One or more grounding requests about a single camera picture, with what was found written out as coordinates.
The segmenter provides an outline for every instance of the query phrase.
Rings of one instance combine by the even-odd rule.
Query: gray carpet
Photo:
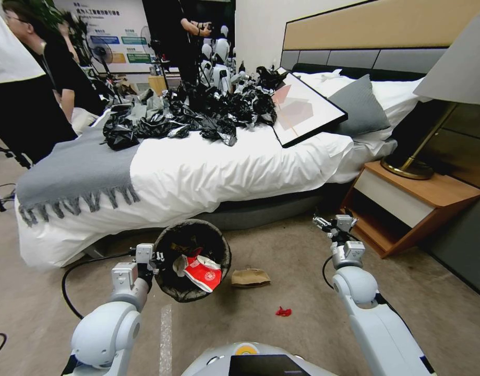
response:
[[[0,154],[0,184],[23,172]],[[2,187],[4,195],[11,187]],[[111,240],[110,253],[156,239],[152,232]],[[229,277],[209,297],[175,303],[157,286],[142,314],[142,331],[129,366],[133,376],[158,375],[161,310],[172,309],[172,369],[179,375],[205,349],[231,342],[263,342],[302,355],[340,375],[368,375],[345,309],[321,277],[329,240],[301,215],[271,225],[227,231],[232,270],[263,268],[272,284],[233,289]],[[68,289],[82,313],[105,303],[116,261],[71,274]],[[381,260],[368,250],[365,268],[401,313],[439,375],[480,375],[480,296],[417,249]],[[0,353],[0,375],[58,375],[69,356],[78,320],[62,301],[63,270],[40,273],[19,256],[13,210],[0,213],[0,332],[9,336]],[[275,316],[279,306],[292,316]]]

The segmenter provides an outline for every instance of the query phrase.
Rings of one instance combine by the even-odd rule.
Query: hand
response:
[[[210,30],[209,29],[203,29],[200,30],[199,35],[204,38],[208,38],[210,35]]]
[[[63,21],[63,23],[58,23],[57,28],[59,30],[59,33],[62,36],[64,36],[64,37],[69,36],[69,24],[68,24],[68,22]]]

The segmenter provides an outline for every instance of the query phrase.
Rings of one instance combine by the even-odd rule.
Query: table lamp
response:
[[[480,14],[474,17],[414,90],[422,97],[448,101],[445,113],[406,161],[383,158],[381,165],[405,178],[427,180],[433,169],[416,159],[458,103],[480,104]]]

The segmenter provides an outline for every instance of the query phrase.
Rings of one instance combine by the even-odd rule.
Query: poster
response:
[[[70,11],[87,24],[87,38],[105,43],[113,54],[108,64],[112,73],[149,73],[151,56],[143,46],[141,30],[147,26],[142,0],[54,0],[59,10]],[[94,61],[100,72],[104,69]]]

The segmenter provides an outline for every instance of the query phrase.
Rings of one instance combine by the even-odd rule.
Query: framed artwork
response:
[[[282,147],[300,143],[331,125],[348,119],[348,114],[289,73],[271,96],[277,121],[273,130]]]

